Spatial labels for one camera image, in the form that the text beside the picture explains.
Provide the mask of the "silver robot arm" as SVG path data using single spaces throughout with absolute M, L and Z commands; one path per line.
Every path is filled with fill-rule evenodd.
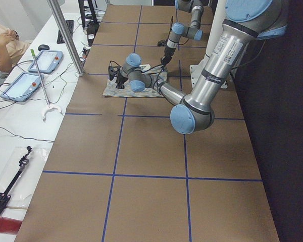
M 201 1 L 175 1 L 175 8 L 191 13 L 191 21 L 189 26 L 185 26 L 179 22 L 172 25 L 166 40 L 164 56 L 161 58 L 161 65 L 163 66 L 166 66 L 172 59 L 181 37 L 199 41 L 203 35 L 203 32 L 200 30 L 201 18 L 204 13 L 204 6 Z
M 204 130 L 214 122 L 211 102 L 249 42 L 282 36 L 287 28 L 289 1 L 218 1 L 211 32 L 221 31 L 214 47 L 199 63 L 198 79 L 189 94 L 172 87 L 157 74 L 140 68 L 141 57 L 131 53 L 120 66 L 109 66 L 109 79 L 122 89 L 152 88 L 173 104 L 170 120 L 181 134 Z

